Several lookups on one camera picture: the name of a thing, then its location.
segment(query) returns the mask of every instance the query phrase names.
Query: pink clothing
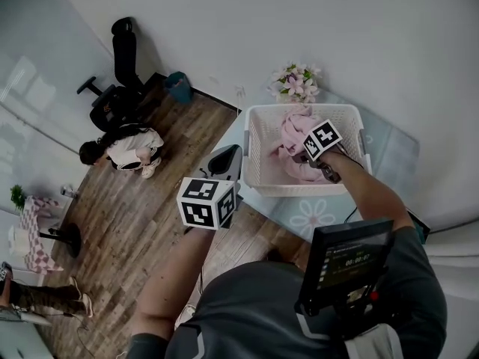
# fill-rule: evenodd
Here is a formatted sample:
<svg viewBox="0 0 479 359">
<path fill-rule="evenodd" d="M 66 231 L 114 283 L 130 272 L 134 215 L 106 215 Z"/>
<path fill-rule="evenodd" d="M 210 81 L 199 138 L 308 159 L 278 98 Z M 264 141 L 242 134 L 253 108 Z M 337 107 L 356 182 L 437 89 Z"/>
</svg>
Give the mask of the pink clothing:
<svg viewBox="0 0 479 359">
<path fill-rule="evenodd" d="M 302 143 L 306 135 L 322 122 L 321 118 L 312 117 L 310 106 L 298 105 L 284 115 L 281 139 L 272 144 L 271 154 L 278 156 L 284 171 L 301 184 L 329 183 L 320 169 L 313 169 L 309 164 L 297 164 L 291 157 L 304 151 Z"/>
</svg>

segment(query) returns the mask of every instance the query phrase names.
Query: black stand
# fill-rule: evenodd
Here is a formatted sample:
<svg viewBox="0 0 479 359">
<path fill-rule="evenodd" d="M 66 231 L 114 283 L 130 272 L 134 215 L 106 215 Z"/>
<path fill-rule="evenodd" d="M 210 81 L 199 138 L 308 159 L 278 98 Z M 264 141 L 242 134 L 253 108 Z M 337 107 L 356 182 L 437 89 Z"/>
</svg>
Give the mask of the black stand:
<svg viewBox="0 0 479 359">
<path fill-rule="evenodd" d="M 82 236 L 75 224 L 68 224 L 65 230 L 48 229 L 50 234 L 40 233 L 42 238 L 54 239 L 67 245 L 70 256 L 77 258 L 82 249 Z"/>
</svg>

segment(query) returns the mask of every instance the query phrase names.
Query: woman crouching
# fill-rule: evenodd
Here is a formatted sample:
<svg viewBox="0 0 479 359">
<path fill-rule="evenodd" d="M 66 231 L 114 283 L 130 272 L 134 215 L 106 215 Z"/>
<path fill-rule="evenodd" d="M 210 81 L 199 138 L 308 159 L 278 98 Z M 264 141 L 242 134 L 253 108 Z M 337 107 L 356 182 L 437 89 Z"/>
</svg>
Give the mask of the woman crouching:
<svg viewBox="0 0 479 359">
<path fill-rule="evenodd" d="M 141 176 L 148 179 L 162 161 L 159 152 L 163 144 L 154 129 L 131 123 L 105 133 L 97 141 L 85 142 L 80 147 L 80 160 L 85 165 L 97 165 L 101 158 L 109 157 L 113 168 L 119 171 L 143 169 Z"/>
</svg>

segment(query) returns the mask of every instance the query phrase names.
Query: small table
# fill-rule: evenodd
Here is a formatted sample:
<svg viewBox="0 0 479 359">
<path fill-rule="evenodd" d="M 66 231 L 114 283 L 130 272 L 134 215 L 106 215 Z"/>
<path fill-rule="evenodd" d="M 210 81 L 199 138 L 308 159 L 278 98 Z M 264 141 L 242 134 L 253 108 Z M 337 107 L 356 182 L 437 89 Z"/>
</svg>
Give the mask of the small table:
<svg viewBox="0 0 479 359">
<path fill-rule="evenodd" d="M 59 203 L 50 198 L 29 196 L 20 216 L 20 228 L 28 231 L 30 251 L 25 256 L 25 264 L 29 270 L 46 275 L 51 271 L 63 271 L 53 258 L 45 252 L 40 238 L 55 239 L 67 244 L 70 255 L 78 256 L 82 240 L 75 224 L 67 226 L 66 231 L 50 229 L 50 234 L 40 232 L 39 218 L 52 218 L 51 208 L 59 207 Z"/>
<path fill-rule="evenodd" d="M 317 102 L 348 104 L 346 100 L 320 90 Z M 267 92 L 261 94 L 254 105 L 275 103 Z M 370 154 L 373 175 L 397 192 L 407 203 L 413 190 L 413 177 L 419 157 L 419 143 L 398 128 L 387 123 L 366 108 L 356 105 L 364 124 L 366 151 Z M 215 150 L 244 139 L 245 112 L 233 122 L 215 146 Z M 272 219 L 297 236 L 311 241 L 315 227 L 341 224 L 354 210 L 349 193 L 323 197 L 263 197 L 242 179 L 239 195 L 256 211 Z M 351 218 L 360 219 L 358 212 Z"/>
</svg>

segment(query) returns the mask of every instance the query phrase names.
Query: white sneaker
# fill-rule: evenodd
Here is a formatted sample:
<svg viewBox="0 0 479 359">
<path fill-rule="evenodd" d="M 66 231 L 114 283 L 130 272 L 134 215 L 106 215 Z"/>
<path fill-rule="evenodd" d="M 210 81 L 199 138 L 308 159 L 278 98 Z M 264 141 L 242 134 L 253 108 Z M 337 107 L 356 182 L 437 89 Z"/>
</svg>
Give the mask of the white sneaker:
<svg viewBox="0 0 479 359">
<path fill-rule="evenodd" d="M 156 166 L 158 166 L 161 161 L 161 157 L 158 157 L 151 163 L 151 165 L 145 166 L 141 172 L 141 178 L 145 178 L 146 180 L 151 178 L 155 174 Z"/>
<path fill-rule="evenodd" d="M 82 300 L 82 292 L 80 291 L 80 289 L 78 288 L 78 284 L 76 282 L 76 279 L 75 277 L 69 277 L 68 278 L 68 283 L 70 286 L 75 286 L 76 288 L 76 291 L 78 291 L 78 298 L 76 299 L 77 301 L 81 301 Z"/>
<path fill-rule="evenodd" d="M 91 318 L 93 316 L 93 304 L 91 303 L 91 298 L 88 295 L 83 294 L 82 303 L 85 306 L 87 317 Z"/>
</svg>

